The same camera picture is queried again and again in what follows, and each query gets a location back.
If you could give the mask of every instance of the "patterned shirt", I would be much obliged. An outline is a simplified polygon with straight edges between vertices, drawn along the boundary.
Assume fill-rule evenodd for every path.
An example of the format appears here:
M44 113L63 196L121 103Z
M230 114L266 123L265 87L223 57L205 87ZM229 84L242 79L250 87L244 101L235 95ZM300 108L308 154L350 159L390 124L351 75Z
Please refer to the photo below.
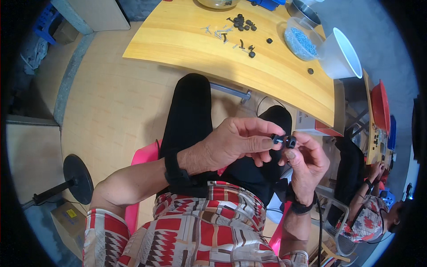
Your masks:
M276 256L263 237L265 208L251 192L208 182L208 198L160 195L154 221L130 236L104 209L86 219L83 266L308 266L305 251Z
M340 234L356 243L377 239L384 231L381 210L389 212L386 203L379 197L368 195L354 221L348 220Z

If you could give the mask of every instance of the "cardboard box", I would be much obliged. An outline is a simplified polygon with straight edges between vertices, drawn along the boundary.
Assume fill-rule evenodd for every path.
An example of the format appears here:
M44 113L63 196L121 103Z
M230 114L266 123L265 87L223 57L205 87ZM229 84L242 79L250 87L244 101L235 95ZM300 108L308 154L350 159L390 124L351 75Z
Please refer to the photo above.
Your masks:
M82 260L86 216L69 202L51 211L50 215L64 245Z
M345 96L344 85L340 80L334 80L335 110L333 127L328 127L310 115L297 111L295 130L311 135L344 136L345 127Z
M63 20L52 37L58 44L69 44L74 42L78 34L78 30L76 30L67 20Z

